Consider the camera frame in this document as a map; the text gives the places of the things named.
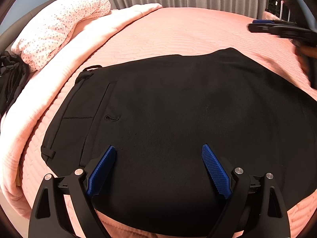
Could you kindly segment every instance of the pillowcase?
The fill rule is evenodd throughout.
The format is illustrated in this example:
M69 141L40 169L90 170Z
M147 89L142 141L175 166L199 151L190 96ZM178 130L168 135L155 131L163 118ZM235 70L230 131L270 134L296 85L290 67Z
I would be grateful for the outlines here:
M78 22L105 16L110 7L109 0L56 0L30 20L11 50L31 72L41 70L69 42Z

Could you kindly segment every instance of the silver screw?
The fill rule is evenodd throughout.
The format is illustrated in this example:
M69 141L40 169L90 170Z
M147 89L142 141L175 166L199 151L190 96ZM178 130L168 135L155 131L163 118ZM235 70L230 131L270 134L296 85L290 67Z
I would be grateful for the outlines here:
M273 174L267 173L267 174L266 174L266 177L267 177L268 179L273 179Z
M83 172L84 172L83 169L78 168L78 169L75 170L75 175L79 176L79 175L81 175Z
M240 168L240 167L237 167L237 168L235 169L235 172L236 172L237 174L241 175L241 174L243 174L243 169Z
M52 178L52 175L51 174L47 174L47 175L45 175L45 177L44 177L44 179L46 180L46 181L48 181L49 179L51 179Z

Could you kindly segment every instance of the pink blanket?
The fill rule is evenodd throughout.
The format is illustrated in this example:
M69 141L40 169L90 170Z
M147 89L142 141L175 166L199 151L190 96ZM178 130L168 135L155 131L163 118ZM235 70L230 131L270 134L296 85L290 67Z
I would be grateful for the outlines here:
M109 66L169 54L201 55L233 47L317 99L317 91L309 87L309 83L292 53L292 44L288 40L279 39L275 36L249 33L246 25L251 21L251 18L241 15L206 9L160 9L137 20L114 35L73 74L72 71L67 71L67 77L65 77L62 74L65 68L68 68L69 65L77 65L77 68L89 56L88 53L92 53L103 44L102 41L97 42L95 46L92 44L93 42L86 42L85 46L83 42L80 45L76 43L78 40L89 41L88 37L94 36L95 32L99 35L103 33L104 24L99 24L98 20L93 20L89 24L83 23L78 26L84 30L75 33L77 36L68 44L69 46L67 45L69 47L68 52L62 53L63 49L67 47L65 46L56 55L61 59L60 61L56 60L55 65L58 66L58 63L61 63L61 66L54 68L55 71L60 71L60 73L55 73L56 78L51 80L55 83L52 84L55 89L50 89L50 94L41 90L47 82L50 84L49 74L54 73L52 70L51 72L47 71L44 75L41 71L36 78L33 77L30 81L31 84L27 91L21 94L21 98L18 98L19 106L14 107L15 109L12 112L10 109L4 121L3 130L6 128L5 130L9 130L14 136L14 138L11 138L10 134L2 136L1 133L0 135L2 158L0 168L2 168L2 173L6 175L1 177L0 184L6 190L7 199L21 215L29 215L31 209L29 205L32 206L34 203L43 176L52 172L41 159L40 146L45 131L60 104L72 88L76 77L88 66L96 64ZM91 46L91 49L86 49L85 53L78 56L78 51L83 51L82 47L86 46ZM50 99L47 99L41 105L34 94ZM15 177L23 147L20 174L18 175L21 180L18 180L20 183L16 183ZM317 207L316 195L317 193L312 194L288 211L292 237L297 236L315 211ZM71 202L69 199L67 202L76 233L83 237ZM99 216L110 235L115 238L131 236L163 237L162 235L150 234L127 227L102 214L99 214Z

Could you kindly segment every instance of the blue textured pad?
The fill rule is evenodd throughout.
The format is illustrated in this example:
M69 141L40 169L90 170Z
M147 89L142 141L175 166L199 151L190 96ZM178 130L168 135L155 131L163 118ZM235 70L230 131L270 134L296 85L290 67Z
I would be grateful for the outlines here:
M88 179L87 195L99 194L116 159L116 150L110 146Z
M232 193L229 176L207 144L202 147L202 159L219 194L228 199Z
M272 21L272 20L253 20L252 23L272 23L272 24L274 24L274 21Z

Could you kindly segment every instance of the person's hand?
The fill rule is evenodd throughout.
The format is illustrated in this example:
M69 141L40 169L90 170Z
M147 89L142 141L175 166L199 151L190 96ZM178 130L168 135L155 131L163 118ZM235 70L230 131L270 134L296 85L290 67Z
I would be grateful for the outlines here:
M308 76L309 67L308 65L306 65L302 55L317 58L317 47L308 47L308 46L295 47L294 53L297 55L297 60L301 65L302 71L306 74L306 76Z

